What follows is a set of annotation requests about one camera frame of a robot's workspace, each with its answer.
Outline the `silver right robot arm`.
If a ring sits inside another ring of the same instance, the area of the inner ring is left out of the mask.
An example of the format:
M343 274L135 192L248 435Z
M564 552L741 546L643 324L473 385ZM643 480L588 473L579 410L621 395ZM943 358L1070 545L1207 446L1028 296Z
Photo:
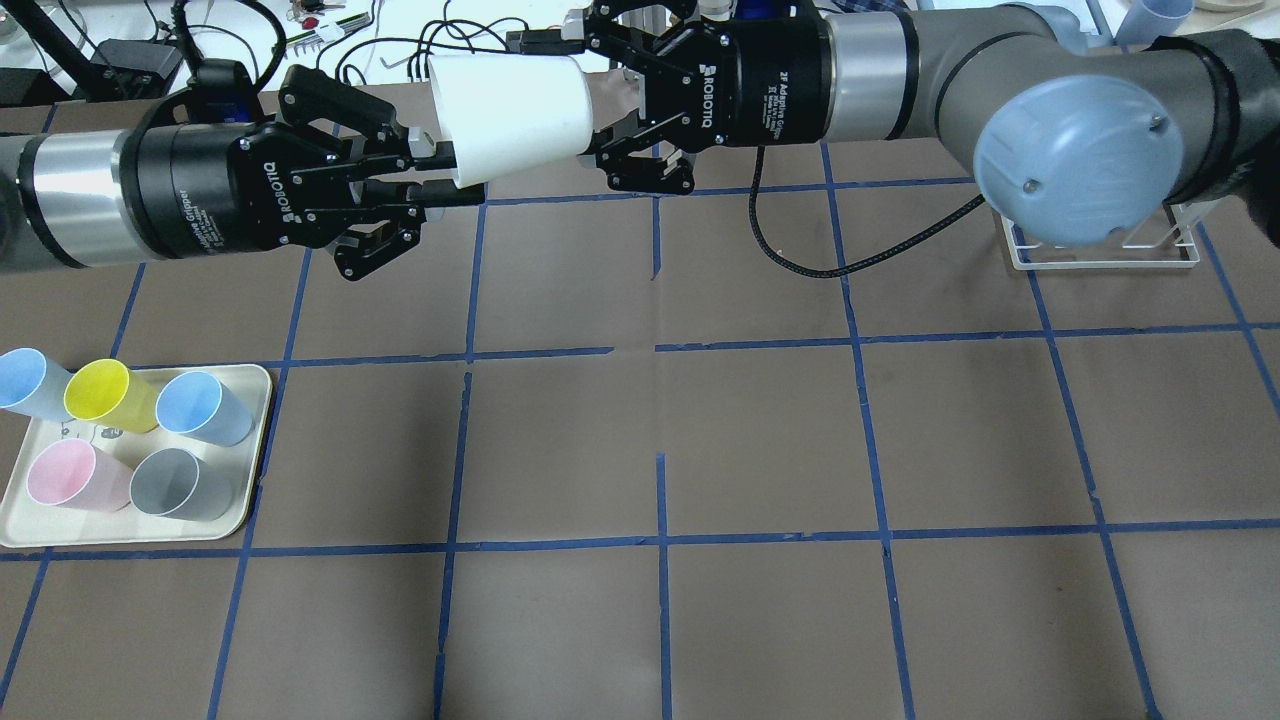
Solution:
M1089 58L1056 6L822 15L795 3L781 15L680 23L652 36L618 23L621 1L575 12L548 51L529 51L536 79L562 53L595 53L643 78L641 106L604 129L573 131L616 190L689 193L691 156L753 147L872 138L937 138L979 195L913 237L810 278L849 275L924 242L982 204L1059 246L1137 227L1160 204L1244 199L1277 240L1277 42L1242 29L1158 37L1143 53Z

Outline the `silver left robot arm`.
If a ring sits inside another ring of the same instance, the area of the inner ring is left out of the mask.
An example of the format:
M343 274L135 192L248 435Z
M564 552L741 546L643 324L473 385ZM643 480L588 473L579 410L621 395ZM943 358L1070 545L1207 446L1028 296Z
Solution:
M137 126L3 138L3 272L329 249L358 281L416 247L438 209L477 206L453 145L396 108L293 65L268 114L211 61Z

